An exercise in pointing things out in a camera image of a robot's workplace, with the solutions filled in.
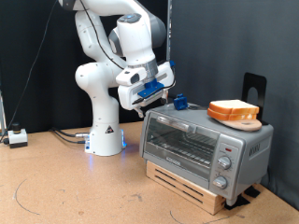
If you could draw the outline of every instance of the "wooden crate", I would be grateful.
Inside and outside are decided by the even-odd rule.
[[[168,189],[171,189],[191,203],[203,208],[211,215],[215,215],[224,207],[225,198],[222,196],[203,189],[189,180],[175,175],[150,161],[148,161],[147,165],[147,176]]]

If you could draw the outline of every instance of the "slice of bread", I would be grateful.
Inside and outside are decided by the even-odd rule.
[[[212,101],[209,103],[209,108],[221,114],[258,114],[260,108],[256,105],[250,105],[240,100],[228,100],[228,101]]]
[[[213,119],[219,120],[241,120],[241,119],[256,119],[256,114],[222,114],[211,110],[207,110],[207,114]]]

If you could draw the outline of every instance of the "wooden table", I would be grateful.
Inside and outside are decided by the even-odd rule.
[[[29,134],[29,147],[0,146],[0,223],[299,223],[298,211],[262,186],[250,204],[212,216],[150,180],[141,125],[121,125],[128,147],[112,157],[53,133]]]

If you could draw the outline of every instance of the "silver toaster oven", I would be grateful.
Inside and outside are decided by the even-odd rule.
[[[266,174],[273,127],[243,132],[220,124],[204,109],[151,109],[145,117],[140,156],[226,198],[237,196]]]

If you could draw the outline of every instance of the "toaster oven door handle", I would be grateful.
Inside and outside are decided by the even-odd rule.
[[[192,128],[188,124],[185,124],[185,123],[182,123],[182,122],[179,122],[179,121],[175,121],[175,120],[172,120],[172,119],[166,119],[166,118],[163,118],[163,117],[158,117],[157,121],[159,123],[165,124],[167,126],[171,126],[175,129],[180,129],[184,132],[189,132]]]

